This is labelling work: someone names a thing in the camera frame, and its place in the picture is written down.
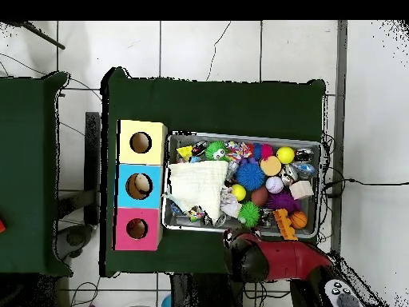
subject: pink wooden box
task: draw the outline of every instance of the pink wooden box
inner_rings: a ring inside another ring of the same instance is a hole
[[[159,209],[117,209],[117,224],[115,227],[116,251],[156,251],[162,238],[162,227],[160,224]],[[133,219],[141,219],[145,222],[145,233],[141,238],[133,238],[127,232],[127,225]]]

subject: yellow wooden box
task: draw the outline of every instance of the yellow wooden box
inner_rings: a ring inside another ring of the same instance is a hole
[[[119,162],[121,164],[163,165],[168,130],[161,122],[120,120],[117,132],[120,133]],[[132,148],[132,145],[135,145],[133,140],[141,134],[149,139],[149,148],[144,153],[137,153],[135,148]]]

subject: round hole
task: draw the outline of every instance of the round hole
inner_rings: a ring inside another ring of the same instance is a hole
[[[125,183],[126,193],[137,200],[147,198],[152,188],[152,180],[143,173],[132,174]]]
[[[152,147],[152,139],[145,132],[137,132],[130,138],[129,145],[133,152],[147,153]]]
[[[133,239],[142,239],[148,233],[148,225],[143,219],[132,219],[126,224],[126,233]]]

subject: yellow ball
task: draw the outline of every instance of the yellow ball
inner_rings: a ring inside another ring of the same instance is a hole
[[[241,201],[246,197],[246,190],[242,185],[235,184],[232,188],[232,194],[237,198],[237,201]]]
[[[281,161],[282,164],[289,164],[291,161],[294,160],[294,150],[291,147],[280,147],[277,150],[278,160]]]

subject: gray metal tray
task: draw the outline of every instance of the gray metal tray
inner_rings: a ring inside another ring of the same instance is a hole
[[[194,133],[189,135],[186,133],[172,132],[167,137],[166,145],[168,147],[167,166],[165,169],[165,187],[168,189],[169,181],[169,164],[174,164],[177,159],[176,148],[194,145],[199,141],[214,142],[221,140],[223,142],[235,141],[246,143],[265,143],[272,146],[274,154],[281,146],[290,146],[293,149],[309,148],[314,152],[314,158],[312,165],[316,169],[314,177],[309,181],[312,184],[312,189],[315,195],[308,199],[301,200],[301,210],[307,215],[308,223],[302,229],[296,229],[296,236],[298,238],[311,238],[314,237],[319,230],[319,213],[320,213],[320,199],[321,199],[321,185],[322,185],[322,164],[324,162],[323,147],[319,142],[303,142],[299,140],[285,140],[285,139],[271,139],[271,138],[255,138],[245,137],[239,135],[225,135],[225,134],[206,134],[206,133]],[[191,222],[188,217],[185,216],[173,216],[170,209],[170,200],[163,198],[162,201],[162,224],[168,229],[183,229],[190,231],[202,231],[202,232],[224,232],[225,229],[234,225],[239,225],[240,222],[237,219],[228,217],[228,220],[221,227],[214,227],[206,225],[202,220]],[[270,227],[259,227],[260,232],[264,236],[280,236],[280,231],[276,224]]]

